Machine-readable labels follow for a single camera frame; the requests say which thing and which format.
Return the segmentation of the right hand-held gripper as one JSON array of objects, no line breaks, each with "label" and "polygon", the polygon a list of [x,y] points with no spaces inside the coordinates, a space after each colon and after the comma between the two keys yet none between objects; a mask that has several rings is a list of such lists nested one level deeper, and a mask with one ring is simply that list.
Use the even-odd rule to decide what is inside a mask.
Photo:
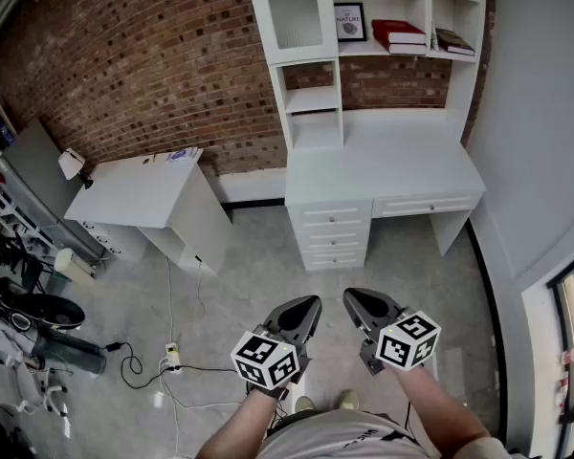
[{"label": "right hand-held gripper", "polygon": [[386,367],[409,371],[434,353],[441,326],[423,311],[403,308],[389,295],[347,288],[343,305],[365,338],[360,358],[372,375]]}]

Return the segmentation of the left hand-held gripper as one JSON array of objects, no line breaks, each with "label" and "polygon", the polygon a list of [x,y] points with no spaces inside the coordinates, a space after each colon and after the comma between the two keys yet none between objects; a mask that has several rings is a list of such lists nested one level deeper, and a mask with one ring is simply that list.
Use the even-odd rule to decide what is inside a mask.
[{"label": "left hand-held gripper", "polygon": [[245,332],[231,359],[247,393],[257,390],[280,402],[288,397],[289,386],[299,383],[311,361],[304,345],[314,336],[321,311],[318,295],[301,296],[274,308],[266,326]]}]

